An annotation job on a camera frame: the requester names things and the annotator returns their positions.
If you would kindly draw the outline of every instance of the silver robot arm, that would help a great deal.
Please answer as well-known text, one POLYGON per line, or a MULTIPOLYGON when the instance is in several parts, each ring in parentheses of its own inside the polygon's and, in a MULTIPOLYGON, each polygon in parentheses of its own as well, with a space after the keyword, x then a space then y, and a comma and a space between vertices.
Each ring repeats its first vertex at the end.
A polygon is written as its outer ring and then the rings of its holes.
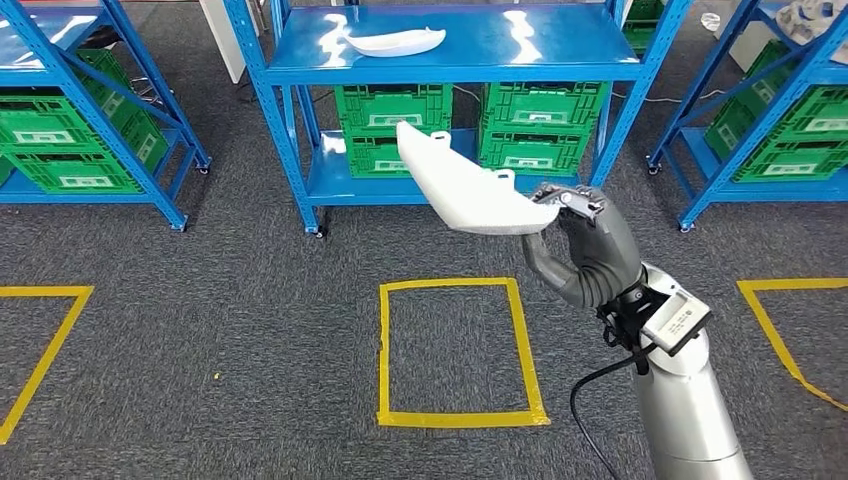
POLYGON ((667 273, 641 263, 626 222, 600 191, 543 185, 537 203, 560 206, 574 266, 524 235, 528 266, 567 302, 596 308, 604 339, 634 355, 645 432, 660 480, 753 478, 709 361, 709 307, 667 273), (651 344, 653 351, 647 353, 651 344))

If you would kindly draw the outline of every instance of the white label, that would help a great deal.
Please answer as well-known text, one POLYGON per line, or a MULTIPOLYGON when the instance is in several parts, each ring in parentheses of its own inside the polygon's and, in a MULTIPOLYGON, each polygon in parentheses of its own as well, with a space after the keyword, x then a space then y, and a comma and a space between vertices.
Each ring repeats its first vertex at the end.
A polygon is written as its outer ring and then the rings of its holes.
POLYGON ((816 171, 815 163, 797 163, 795 165, 769 165, 763 175, 810 175, 816 171))
POLYGON ((406 165, 402 160, 377 160, 374 162, 374 171, 377 172, 400 172, 406 170, 406 165))
POLYGON ((18 143, 76 143, 67 130, 54 132, 12 132, 18 143))
POLYGON ((642 332, 660 348, 669 351, 709 312, 710 307, 704 302, 688 292, 678 291, 648 319, 642 332))
POLYGON ((389 127, 406 122, 410 125, 424 125, 424 118, 420 113, 407 113, 398 115, 371 115, 368 117, 369 127, 389 127))
POLYGON ((724 124, 718 127, 718 135, 724 140, 724 144, 727 145, 727 148, 733 150, 733 147, 739 143, 739 140, 736 138, 736 135, 733 134, 733 130, 730 129, 730 126, 724 124))
POLYGON ((118 95, 116 92, 112 92, 112 94, 109 95, 109 98, 103 102, 101 108, 103 108, 103 113, 105 113, 107 117, 112 118, 112 115, 118 111, 118 107, 120 107, 122 103, 124 103, 124 97, 118 95))
POLYGON ((827 132, 848 130, 848 118, 817 118, 807 125, 805 132, 827 132))
POLYGON ((551 169, 554 166, 553 158, 528 158, 528 157, 506 157, 504 167, 551 169))
POLYGON ((138 159, 143 162, 147 161, 147 157, 150 156, 150 152, 153 151, 153 147, 156 146, 156 142, 158 139, 151 134, 147 134, 147 138, 144 139, 144 143, 141 144, 136 155, 138 155, 138 159))
POLYGON ((113 187, 109 177, 59 177, 63 187, 68 188, 90 188, 90 187, 113 187))
POLYGON ((757 92, 757 96, 766 103, 771 102, 774 98, 774 90, 771 89, 768 83, 765 80, 760 80, 758 82, 754 82, 751 86, 755 92, 757 92))

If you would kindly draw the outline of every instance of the blue shelf board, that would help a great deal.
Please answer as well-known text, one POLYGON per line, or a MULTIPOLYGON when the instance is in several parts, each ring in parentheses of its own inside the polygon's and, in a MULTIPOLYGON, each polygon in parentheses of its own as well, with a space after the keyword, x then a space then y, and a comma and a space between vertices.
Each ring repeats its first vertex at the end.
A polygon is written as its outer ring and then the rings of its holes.
MULTIPOLYGON (((27 12, 54 45, 68 51, 76 49, 107 18, 102 7, 31 7, 27 12)), ((41 61, 0 14, 0 86, 51 85, 49 77, 41 61)))
MULTIPOLYGON (((680 130, 683 142, 701 172, 712 177, 719 161, 704 140, 703 127, 680 130)), ((725 183, 711 202, 845 202, 848 201, 848 168, 836 172, 828 180, 810 182, 752 182, 725 183)))
MULTIPOLYGON (((476 157, 475 131, 451 131, 451 148, 473 159, 476 157)), ((345 156, 342 132, 321 133, 321 146, 312 157, 306 181, 309 202, 314 206, 345 205, 424 205, 427 199, 412 178, 353 178, 345 156)), ((533 193, 542 182, 577 185, 577 176, 516 175, 515 186, 525 194, 533 193)))
MULTIPOLYGON (((165 170, 165 165, 173 156, 177 140, 180 138, 177 130, 163 130, 162 134, 168 141, 169 147, 153 169, 156 178, 165 170)), ((0 203, 153 203, 153 200, 146 193, 70 193, 67 195, 45 193, 20 170, 14 170, 12 175, 0 184, 0 203)))
MULTIPOLYGON (((761 2, 757 7, 756 14, 752 20, 759 20, 766 24, 766 26, 769 27, 775 35, 777 35, 777 38, 779 38, 784 45, 794 51, 801 48, 801 46, 786 36, 774 20, 775 15, 777 15, 777 11, 785 6, 786 3, 761 2)), ((810 81, 816 85, 848 85, 848 65, 843 65, 831 60, 825 67, 816 69, 812 73, 810 81)))
POLYGON ((635 80, 639 58, 603 3, 292 9, 265 71, 275 85, 635 80), (344 39, 447 30, 441 45, 374 58, 344 39))

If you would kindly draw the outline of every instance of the yellow floor marking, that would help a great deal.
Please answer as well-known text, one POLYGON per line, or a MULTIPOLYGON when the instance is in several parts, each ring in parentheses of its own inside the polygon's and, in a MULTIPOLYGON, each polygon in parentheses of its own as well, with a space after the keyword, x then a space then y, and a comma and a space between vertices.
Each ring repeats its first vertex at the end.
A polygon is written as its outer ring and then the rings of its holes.
POLYGON ((848 287, 848 278, 776 278, 770 280, 739 280, 736 284, 739 285, 739 290, 742 292, 745 300, 748 301, 748 305, 751 306, 751 310, 754 311, 754 315, 760 322, 760 326, 763 328, 769 342, 771 342, 772 348, 774 348, 774 351, 777 353, 777 357, 780 359, 780 362, 783 363, 783 366, 789 370, 789 374, 798 380, 801 385, 803 385, 804 388, 813 395, 843 411, 848 412, 848 405, 832 398, 830 395, 819 390, 815 385, 811 384, 804 378, 804 375, 801 373, 801 369, 798 368, 798 364, 795 363, 795 360, 789 353, 789 349, 786 348, 786 344, 783 343, 783 339, 780 338, 780 334, 777 333, 777 329, 774 328, 774 324, 766 313, 766 310, 763 308, 762 303, 760 303, 760 300, 757 298, 756 293, 757 291, 766 290, 846 288, 848 287))
POLYGON ((530 351, 530 339, 527 336, 527 325, 524 322, 524 309, 521 307, 518 283, 514 278, 437 278, 380 285, 380 343, 378 425, 422 428, 491 428, 550 425, 551 423, 545 414, 545 407, 542 405, 542 394, 539 390, 539 382, 536 379, 536 368, 533 365, 533 354, 530 351), (506 287, 529 408, 520 412, 481 413, 393 412, 389 410, 389 292, 413 288, 490 285, 506 287))
POLYGON ((71 328, 77 321, 77 317, 79 317, 82 308, 85 306, 93 290, 94 287, 84 286, 0 287, 0 297, 75 297, 74 304, 71 305, 71 309, 65 315, 62 324, 59 325, 59 330, 56 331, 50 344, 47 345, 47 350, 44 351, 44 354, 35 366, 35 370, 32 371, 32 375, 30 375, 17 400, 15 400, 15 404, 12 405, 12 409, 9 410, 9 414, 6 415, 3 424, 0 425, 0 445, 5 445, 12 435, 12 431, 18 425, 18 421, 20 421, 21 416, 24 414, 24 410, 29 405, 29 401, 32 400, 32 396, 35 394, 36 389, 38 389, 38 385, 41 384, 41 380, 44 379, 44 375, 47 373, 47 369, 50 368, 50 364, 53 363, 53 359, 56 358, 56 354, 59 353, 59 349, 62 348, 62 343, 64 343, 65 338, 70 333, 71 328))

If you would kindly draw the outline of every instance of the white plastic part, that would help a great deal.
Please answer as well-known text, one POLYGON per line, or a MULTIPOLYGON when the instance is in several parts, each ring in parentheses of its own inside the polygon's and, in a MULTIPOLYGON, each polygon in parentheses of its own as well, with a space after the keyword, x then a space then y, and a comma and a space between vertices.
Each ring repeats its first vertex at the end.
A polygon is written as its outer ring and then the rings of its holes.
MULTIPOLYGON (((783 33, 798 45, 806 45, 823 34, 848 5, 848 0, 794 0, 777 11, 774 19, 783 33)), ((848 41, 830 57, 848 64, 848 41)))
POLYGON ((524 235, 543 230, 559 207, 539 205, 515 191, 512 170, 486 170, 450 149, 450 135, 432 138, 406 122, 397 125, 398 151, 436 213, 454 230, 524 235))
POLYGON ((403 57, 432 50, 447 36, 447 30, 405 30, 403 32, 349 37, 345 40, 359 53, 369 57, 403 57))

